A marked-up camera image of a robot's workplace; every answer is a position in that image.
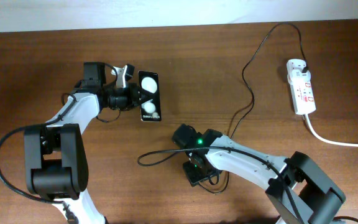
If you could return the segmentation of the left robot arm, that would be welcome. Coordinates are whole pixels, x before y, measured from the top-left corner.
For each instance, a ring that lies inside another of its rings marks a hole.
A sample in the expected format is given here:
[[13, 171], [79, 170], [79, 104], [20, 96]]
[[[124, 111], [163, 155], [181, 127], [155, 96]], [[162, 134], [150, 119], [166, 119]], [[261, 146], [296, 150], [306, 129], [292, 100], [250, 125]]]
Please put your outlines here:
[[89, 170], [82, 135], [103, 109], [118, 112], [141, 108], [144, 121], [160, 121], [158, 75], [134, 66], [112, 66], [106, 81], [103, 62], [84, 63], [84, 77], [63, 96], [62, 109], [46, 123], [24, 131], [28, 191], [57, 208], [68, 223], [107, 223], [88, 192]]

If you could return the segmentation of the black Galaxy smartphone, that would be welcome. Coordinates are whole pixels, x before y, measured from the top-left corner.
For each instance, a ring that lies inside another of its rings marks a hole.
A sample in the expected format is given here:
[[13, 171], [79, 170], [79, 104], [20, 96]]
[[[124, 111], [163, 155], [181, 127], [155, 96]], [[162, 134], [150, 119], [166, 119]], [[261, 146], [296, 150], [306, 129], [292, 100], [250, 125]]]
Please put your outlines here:
[[147, 122], [160, 122], [162, 120], [162, 112], [158, 74], [140, 70], [138, 75], [141, 94], [141, 120]]

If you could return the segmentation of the white power strip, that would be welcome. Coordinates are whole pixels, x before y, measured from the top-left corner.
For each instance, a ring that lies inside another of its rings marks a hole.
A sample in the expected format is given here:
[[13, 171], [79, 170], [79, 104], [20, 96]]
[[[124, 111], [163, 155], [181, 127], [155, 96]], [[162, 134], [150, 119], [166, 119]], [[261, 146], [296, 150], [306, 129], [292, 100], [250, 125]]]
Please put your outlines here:
[[305, 115], [316, 110], [311, 79], [309, 81], [291, 81], [287, 76], [290, 85], [291, 97], [295, 114]]

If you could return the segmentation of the white USB charger adapter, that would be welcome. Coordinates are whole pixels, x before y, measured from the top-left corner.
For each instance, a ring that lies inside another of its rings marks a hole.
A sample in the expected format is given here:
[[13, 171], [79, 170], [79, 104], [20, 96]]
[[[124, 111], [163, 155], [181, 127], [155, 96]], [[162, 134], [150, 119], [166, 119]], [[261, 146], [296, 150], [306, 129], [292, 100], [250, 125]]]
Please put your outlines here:
[[287, 76], [291, 81], [309, 81], [311, 79], [309, 68], [302, 59], [290, 59], [287, 62], [287, 72]]

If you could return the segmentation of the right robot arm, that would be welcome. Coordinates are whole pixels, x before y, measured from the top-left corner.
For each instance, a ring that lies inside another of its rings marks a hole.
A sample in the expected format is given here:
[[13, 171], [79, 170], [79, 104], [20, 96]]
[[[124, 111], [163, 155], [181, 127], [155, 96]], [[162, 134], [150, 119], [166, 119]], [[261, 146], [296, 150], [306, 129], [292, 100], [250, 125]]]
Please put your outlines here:
[[172, 141], [189, 160], [183, 169], [192, 186], [222, 171], [259, 186], [276, 208], [278, 223], [339, 223], [335, 218], [346, 201], [344, 192], [309, 156], [273, 156], [240, 145], [227, 135], [204, 133], [182, 124]]

